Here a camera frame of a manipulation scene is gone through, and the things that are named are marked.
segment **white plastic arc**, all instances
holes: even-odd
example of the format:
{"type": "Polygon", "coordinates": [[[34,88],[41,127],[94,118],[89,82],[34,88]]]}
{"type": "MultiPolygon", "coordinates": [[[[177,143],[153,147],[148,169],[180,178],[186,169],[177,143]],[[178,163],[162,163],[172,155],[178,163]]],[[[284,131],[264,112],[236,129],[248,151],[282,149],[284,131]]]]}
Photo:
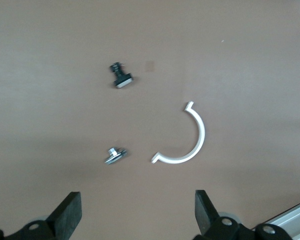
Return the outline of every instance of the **white plastic arc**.
{"type": "Polygon", "coordinates": [[[184,162],[190,160],[192,157],[194,157],[199,152],[199,150],[203,146],[204,139],[205,139],[205,127],[204,127],[204,123],[203,123],[200,115],[198,115],[198,113],[192,109],[193,104],[194,104],[193,101],[188,102],[188,104],[186,105],[186,107],[184,109],[184,111],[188,112],[190,115],[192,115],[194,117],[196,123],[198,124],[199,137],[198,137],[198,142],[196,143],[193,150],[190,151],[185,156],[178,157],[178,158],[164,156],[163,154],[158,152],[154,155],[154,157],[152,157],[152,163],[156,163],[159,160],[159,161],[162,161],[167,164],[181,164],[181,163],[184,163],[184,162]]]}

